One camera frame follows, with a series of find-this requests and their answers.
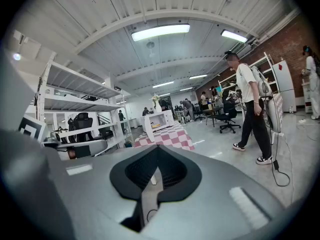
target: fluorescent ceiling light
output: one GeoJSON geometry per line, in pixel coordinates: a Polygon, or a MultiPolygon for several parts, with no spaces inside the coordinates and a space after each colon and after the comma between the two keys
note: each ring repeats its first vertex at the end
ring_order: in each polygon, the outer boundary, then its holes
{"type": "Polygon", "coordinates": [[[21,55],[20,55],[19,53],[15,53],[15,54],[13,55],[13,58],[14,58],[16,61],[20,61],[21,55]]]}
{"type": "Polygon", "coordinates": [[[176,34],[176,33],[188,33],[190,29],[189,24],[175,24],[175,25],[165,25],[165,26],[156,26],[153,28],[145,29],[139,32],[132,33],[133,41],[139,41],[146,38],[152,38],[167,34],[176,34]]]}
{"type": "Polygon", "coordinates": [[[192,88],[193,88],[193,87],[185,88],[185,89],[180,90],[180,92],[181,92],[181,91],[185,91],[185,90],[190,90],[190,89],[192,89],[192,88]]]}
{"type": "Polygon", "coordinates": [[[226,38],[232,38],[232,39],[238,40],[239,42],[242,42],[242,43],[245,43],[248,40],[248,38],[245,38],[242,35],[235,34],[230,31],[227,31],[227,30],[222,31],[221,36],[226,37],[226,38]]]}
{"type": "Polygon", "coordinates": [[[172,82],[165,82],[165,83],[161,83],[161,84],[157,84],[157,85],[154,85],[152,86],[153,88],[158,88],[160,86],[166,86],[166,85],[169,85],[169,84],[173,84],[175,81],[172,81],[172,82]]]}
{"type": "MultiPolygon", "coordinates": [[[[124,102],[127,102],[126,100],[124,102]]],[[[120,101],[117,103],[117,105],[121,104],[121,103],[124,103],[123,101],[120,101]]]]}
{"type": "Polygon", "coordinates": [[[204,78],[204,77],[206,77],[206,76],[207,76],[207,74],[196,75],[196,76],[191,76],[191,77],[189,77],[189,79],[194,79],[194,78],[204,78]]]}

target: man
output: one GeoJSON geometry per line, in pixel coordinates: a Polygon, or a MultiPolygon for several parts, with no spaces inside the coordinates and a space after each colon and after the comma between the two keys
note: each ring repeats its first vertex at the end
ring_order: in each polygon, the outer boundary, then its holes
{"type": "Polygon", "coordinates": [[[202,92],[202,95],[201,95],[201,102],[202,102],[202,105],[206,105],[206,104],[207,104],[205,94],[206,94],[206,92],[205,92],[205,91],[203,91],[203,92],[202,92]]]}
{"type": "MultiPolygon", "coordinates": [[[[185,101],[187,101],[187,102],[190,102],[191,103],[191,101],[190,100],[188,100],[187,98],[186,99],[184,99],[185,101]]],[[[191,103],[192,104],[192,103],[191,103]]]]}
{"type": "Polygon", "coordinates": [[[262,151],[262,156],[256,160],[256,163],[258,165],[271,164],[270,139],[263,116],[264,102],[260,98],[256,79],[250,67],[241,63],[235,53],[228,54],[225,59],[228,65],[236,71],[236,84],[241,89],[242,100],[246,107],[241,141],[233,144],[233,148],[242,152],[245,151],[251,130],[253,130],[254,137],[262,151]]]}
{"type": "Polygon", "coordinates": [[[149,115],[149,114],[150,114],[149,110],[147,109],[147,107],[145,107],[143,112],[142,112],[142,116],[144,117],[144,116],[149,115]]]}
{"type": "Polygon", "coordinates": [[[160,97],[159,104],[162,111],[168,110],[168,103],[162,97],[160,97]]]}
{"type": "MultiPolygon", "coordinates": [[[[122,114],[121,110],[119,110],[118,115],[119,115],[120,121],[123,121],[124,119],[126,119],[124,114],[122,114]]],[[[125,123],[124,122],[121,123],[121,128],[122,128],[122,132],[124,133],[125,132],[125,123]]]]}
{"type": "Polygon", "coordinates": [[[184,101],[181,100],[180,104],[183,105],[188,110],[188,112],[190,114],[190,117],[191,117],[190,122],[192,122],[195,119],[194,110],[192,108],[192,104],[189,101],[186,101],[186,100],[184,100],[184,101]]]}

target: gray floor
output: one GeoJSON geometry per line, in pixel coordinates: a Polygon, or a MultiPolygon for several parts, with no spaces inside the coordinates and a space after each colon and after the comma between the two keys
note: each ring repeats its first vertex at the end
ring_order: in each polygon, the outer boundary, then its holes
{"type": "MultiPolygon", "coordinates": [[[[210,118],[207,125],[205,120],[203,122],[189,122],[185,125],[185,129],[192,139],[195,153],[235,166],[267,188],[287,207],[307,194],[315,172],[318,173],[320,160],[320,121],[311,120],[310,114],[308,114],[305,118],[305,124],[300,125],[299,120],[304,116],[297,115],[305,115],[305,113],[298,111],[296,115],[284,114],[282,120],[284,137],[278,137],[276,158],[279,163],[279,171],[290,177],[290,184],[286,187],[276,185],[271,164],[256,164],[256,159],[262,154],[254,135],[249,138],[246,151],[240,152],[232,149],[232,144],[241,140],[242,129],[235,128],[235,134],[228,129],[220,133],[219,125],[224,123],[217,122],[213,127],[210,118]]],[[[235,122],[242,125],[242,120],[242,115],[238,114],[235,122]]],[[[277,136],[272,145],[273,156],[276,154],[276,149],[277,136]]],[[[279,174],[277,171],[274,172],[274,175],[278,184],[285,185],[288,182],[285,175],[279,174]]]]}

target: chair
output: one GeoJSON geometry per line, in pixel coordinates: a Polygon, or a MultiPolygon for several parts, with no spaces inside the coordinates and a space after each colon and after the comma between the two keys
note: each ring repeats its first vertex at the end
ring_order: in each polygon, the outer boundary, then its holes
{"type": "Polygon", "coordinates": [[[203,109],[202,109],[202,104],[199,102],[199,105],[194,107],[193,106],[193,115],[194,115],[194,121],[196,121],[197,119],[204,119],[205,117],[204,116],[201,116],[203,114],[203,109]]]}
{"type": "Polygon", "coordinates": [[[216,116],[217,120],[224,121],[226,123],[225,125],[220,126],[220,133],[222,134],[222,131],[224,129],[230,128],[232,130],[232,132],[235,134],[236,131],[233,129],[233,127],[238,126],[239,128],[241,128],[241,125],[239,125],[239,124],[230,123],[230,121],[235,123],[232,119],[236,118],[236,116],[237,116],[235,103],[228,102],[226,100],[223,104],[223,112],[224,112],[224,114],[219,114],[216,116]]]}
{"type": "Polygon", "coordinates": [[[114,136],[114,133],[112,132],[112,130],[110,130],[110,126],[109,127],[105,127],[105,128],[100,128],[98,130],[99,130],[103,140],[107,140],[108,137],[111,138],[111,137],[114,136]]]}
{"type": "MultiPolygon", "coordinates": [[[[91,117],[88,117],[88,113],[79,113],[75,119],[73,120],[74,129],[80,130],[85,128],[90,128],[92,126],[93,119],[91,117]]],[[[85,142],[86,141],[86,135],[88,135],[88,138],[90,141],[93,141],[94,138],[91,135],[90,131],[79,133],[76,135],[76,142],[85,142]]]]}

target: pink and white checkered cloth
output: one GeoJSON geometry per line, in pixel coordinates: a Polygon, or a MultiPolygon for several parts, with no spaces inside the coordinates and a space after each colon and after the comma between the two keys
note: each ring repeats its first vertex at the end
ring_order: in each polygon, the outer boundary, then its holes
{"type": "Polygon", "coordinates": [[[134,141],[134,147],[138,148],[146,145],[165,145],[173,146],[175,148],[181,148],[184,150],[194,150],[195,147],[192,144],[192,140],[189,137],[187,131],[182,125],[175,121],[172,127],[167,127],[153,133],[154,142],[152,142],[148,135],[144,132],[134,141]]]}

